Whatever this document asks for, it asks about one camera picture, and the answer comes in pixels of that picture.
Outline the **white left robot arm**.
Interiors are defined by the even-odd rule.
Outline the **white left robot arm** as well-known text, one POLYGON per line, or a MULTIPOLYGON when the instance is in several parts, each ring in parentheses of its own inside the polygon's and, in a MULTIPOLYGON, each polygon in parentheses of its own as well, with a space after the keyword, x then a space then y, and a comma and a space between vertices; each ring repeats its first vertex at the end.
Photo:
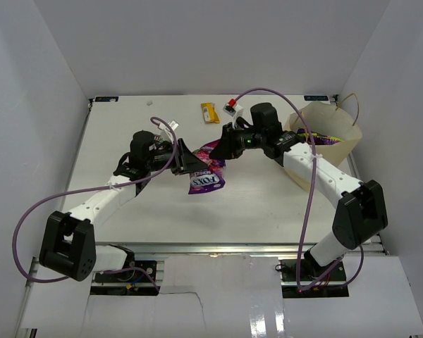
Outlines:
POLYGON ((66 213, 53 212, 47 220, 39 263, 79 282, 91 273, 111 271, 120 281, 129 280, 135 264, 129 251, 116 245, 98 245, 94 231, 148 184, 153 173, 169 169, 184 175, 207 169, 182 139, 160 142, 156 135, 139 131, 108 183, 88 200, 66 213))

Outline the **dark blue chips bag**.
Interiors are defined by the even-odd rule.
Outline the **dark blue chips bag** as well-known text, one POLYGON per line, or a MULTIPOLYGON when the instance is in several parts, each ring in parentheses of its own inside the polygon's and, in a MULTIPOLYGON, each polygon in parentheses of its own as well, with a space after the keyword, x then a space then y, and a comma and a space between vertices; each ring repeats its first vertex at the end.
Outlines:
MULTIPOLYGON (((302 137, 308 144, 312 144, 311 137, 305 128, 299 128, 296 132, 299 137, 302 137)), ((314 143, 316 146, 331 146, 337 143, 342 142, 342 139, 338 137, 328 136, 324 134, 319 134, 317 132, 312 132, 314 143)))

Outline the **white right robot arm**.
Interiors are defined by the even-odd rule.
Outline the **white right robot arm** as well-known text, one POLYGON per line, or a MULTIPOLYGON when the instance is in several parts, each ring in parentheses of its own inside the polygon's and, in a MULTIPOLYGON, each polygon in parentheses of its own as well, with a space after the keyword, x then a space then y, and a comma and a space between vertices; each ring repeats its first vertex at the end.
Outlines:
POLYGON ((318 189, 336 209, 331 231, 304 254, 304 271, 309 279, 322 280, 337 258, 386 228, 388 218, 381 185, 348 176, 314 154, 304 137, 283 130, 272 104, 254 105, 250 109, 252 124, 243 119, 243 109, 235 100, 223 109, 233 120, 222 127, 221 138, 210 153, 212 159, 232 160, 247 149, 262 149, 281 167, 309 181, 311 188, 318 189))

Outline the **purple white snack packet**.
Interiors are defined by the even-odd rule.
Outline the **purple white snack packet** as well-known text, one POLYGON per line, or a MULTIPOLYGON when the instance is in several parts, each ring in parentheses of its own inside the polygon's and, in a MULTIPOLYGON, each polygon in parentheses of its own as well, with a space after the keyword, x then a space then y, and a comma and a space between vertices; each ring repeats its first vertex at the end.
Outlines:
POLYGON ((218 143, 218 140, 209 142, 193 152, 196 157, 207 164, 207 169, 190 173, 189 195, 205 194, 224 188, 226 162, 209 157, 218 143))

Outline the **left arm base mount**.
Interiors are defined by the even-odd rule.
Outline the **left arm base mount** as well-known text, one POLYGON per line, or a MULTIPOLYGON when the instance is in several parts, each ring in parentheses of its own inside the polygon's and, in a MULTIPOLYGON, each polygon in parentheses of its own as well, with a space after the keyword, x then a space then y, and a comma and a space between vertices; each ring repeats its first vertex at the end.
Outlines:
POLYGON ((90 294, 94 296, 157 296, 156 261, 130 261, 120 273, 96 273, 90 294))

